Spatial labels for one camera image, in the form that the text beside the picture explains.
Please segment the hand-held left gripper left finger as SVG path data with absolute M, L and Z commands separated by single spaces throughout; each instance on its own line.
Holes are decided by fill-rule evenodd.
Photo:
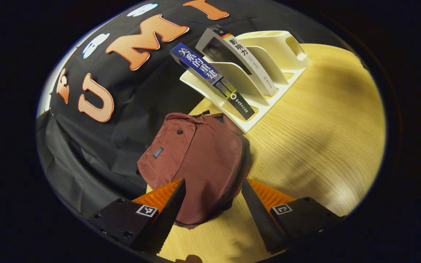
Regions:
M 167 239 L 186 195 L 184 179 L 134 200 L 118 198 L 88 218 L 89 224 L 124 247 L 157 255 Z

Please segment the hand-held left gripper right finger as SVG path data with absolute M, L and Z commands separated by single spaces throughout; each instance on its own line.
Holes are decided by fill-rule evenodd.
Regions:
M 246 179 L 241 192 L 270 254 L 329 231 L 346 219 L 311 197 L 294 199 L 256 180 Z

